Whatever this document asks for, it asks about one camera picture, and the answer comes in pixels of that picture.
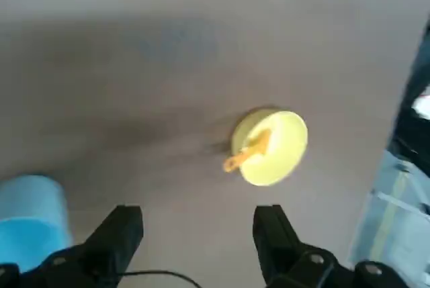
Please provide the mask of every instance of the blue container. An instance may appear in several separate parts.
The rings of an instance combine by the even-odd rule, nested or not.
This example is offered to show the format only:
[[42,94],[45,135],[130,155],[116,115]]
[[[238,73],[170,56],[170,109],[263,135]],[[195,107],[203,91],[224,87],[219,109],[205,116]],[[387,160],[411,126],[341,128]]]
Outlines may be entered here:
[[66,201],[58,183],[33,175],[0,182],[0,263],[28,271],[70,245]]

